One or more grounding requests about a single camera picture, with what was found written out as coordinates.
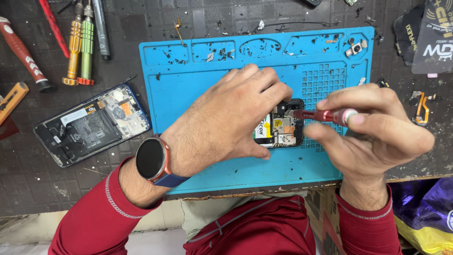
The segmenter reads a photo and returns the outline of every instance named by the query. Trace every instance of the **cardboard box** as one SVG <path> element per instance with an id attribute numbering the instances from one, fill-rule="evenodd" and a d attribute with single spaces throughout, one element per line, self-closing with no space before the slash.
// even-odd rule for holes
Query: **cardboard box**
<path id="1" fill-rule="evenodd" d="M 346 255 L 340 237 L 340 217 L 335 189 L 310 190 L 305 208 L 310 226 L 323 243 L 323 255 Z"/>

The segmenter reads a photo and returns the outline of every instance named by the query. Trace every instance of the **watch face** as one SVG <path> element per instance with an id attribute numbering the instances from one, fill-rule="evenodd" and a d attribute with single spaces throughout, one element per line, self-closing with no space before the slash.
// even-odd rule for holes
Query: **watch face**
<path id="1" fill-rule="evenodd" d="M 156 177 L 165 162 L 162 143 L 158 139 L 145 140 L 137 152 L 136 165 L 139 174 L 145 179 Z"/>

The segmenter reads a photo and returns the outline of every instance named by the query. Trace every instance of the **dark table surface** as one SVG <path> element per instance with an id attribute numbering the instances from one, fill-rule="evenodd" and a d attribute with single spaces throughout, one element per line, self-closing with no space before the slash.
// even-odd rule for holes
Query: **dark table surface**
<path id="1" fill-rule="evenodd" d="M 49 2 L 56 13 L 68 0 Z M 242 27 L 244 31 L 253 30 L 260 19 L 267 24 L 302 20 L 341 21 L 338 27 L 333 28 L 344 28 L 368 25 L 364 23 L 366 15 L 373 17 L 377 20 L 376 30 L 385 37 L 385 41 L 380 45 L 375 42 L 371 81 L 385 77 L 404 102 L 409 115 L 414 115 L 415 110 L 410 109 L 408 104 L 412 91 L 421 90 L 428 95 L 437 93 L 443 97 L 443 101 L 431 107 L 433 113 L 426 126 L 436 136 L 434 149 L 412 162 L 389 170 L 387 179 L 403 181 L 451 175 L 453 112 L 450 106 L 453 88 L 450 88 L 450 84 L 453 76 L 440 74 L 438 78 L 427 78 L 426 75 L 414 75 L 404 65 L 403 59 L 397 56 L 395 49 L 394 20 L 423 2 L 358 0 L 351 7 L 344 0 L 323 0 L 320 6 L 313 9 L 299 0 L 103 0 L 113 60 L 103 61 L 100 58 L 96 41 L 93 57 L 93 79 L 96 85 L 71 87 L 61 82 L 67 72 L 68 61 L 57 44 L 39 1 L 0 1 L 0 15 L 11 21 L 12 28 L 28 47 L 44 75 L 58 85 L 58 91 L 54 93 L 38 93 L 30 74 L 0 36 L 0 94 L 6 95 L 19 81 L 25 81 L 30 87 L 30 92 L 11 114 L 20 133 L 0 141 L 0 216 L 68 210 L 123 159 L 134 155 L 143 139 L 152 135 L 150 131 L 63 169 L 55 164 L 35 138 L 32 126 L 135 74 L 137 77 L 130 84 L 136 93 L 141 94 L 142 105 L 148 108 L 138 44 L 144 41 L 175 40 L 170 35 L 175 32 L 173 22 L 177 18 L 183 24 L 182 37 L 187 39 L 204 38 L 208 34 L 211 37 L 224 36 L 221 32 L 239 36 L 234 32 Z M 356 18 L 359 7 L 364 9 L 360 17 Z M 55 16 L 68 42 L 74 12 L 70 9 Z M 222 26 L 220 31 L 216 31 L 214 28 L 219 19 L 222 20 Z M 291 24 L 285 28 L 289 28 L 285 30 L 288 32 L 327 29 L 307 24 Z M 268 27 L 258 33 L 278 33 L 274 29 Z M 335 186 L 338 183 L 301 183 L 282 186 L 281 189 L 301 190 Z M 279 188 L 257 187 L 180 194 L 168 196 L 167 199 L 245 196 L 263 191 L 279 191 Z"/>

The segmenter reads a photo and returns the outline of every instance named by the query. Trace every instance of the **red long-sleeve shirt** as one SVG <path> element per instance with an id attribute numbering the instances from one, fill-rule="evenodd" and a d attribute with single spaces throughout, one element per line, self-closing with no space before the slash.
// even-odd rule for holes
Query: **red long-sleeve shirt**
<path id="1" fill-rule="evenodd" d="M 132 205 L 118 183 L 121 165 L 69 210 L 57 228 L 49 254 L 127 254 L 124 246 L 128 235 L 163 199 L 147 210 Z M 341 238 L 348 255 L 402 254 L 391 200 L 379 211 L 361 211 L 337 197 Z M 316 253 L 300 196 L 252 201 L 236 207 L 204 227 L 183 247 L 190 255 Z"/>

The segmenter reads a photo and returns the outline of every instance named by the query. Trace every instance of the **smartwatch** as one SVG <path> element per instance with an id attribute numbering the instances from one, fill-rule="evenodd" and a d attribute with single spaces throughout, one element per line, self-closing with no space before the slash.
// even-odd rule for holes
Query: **smartwatch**
<path id="1" fill-rule="evenodd" d="M 170 146 L 157 133 L 140 144 L 135 163 L 139 174 L 152 185 L 174 188 L 190 178 L 171 172 Z"/>

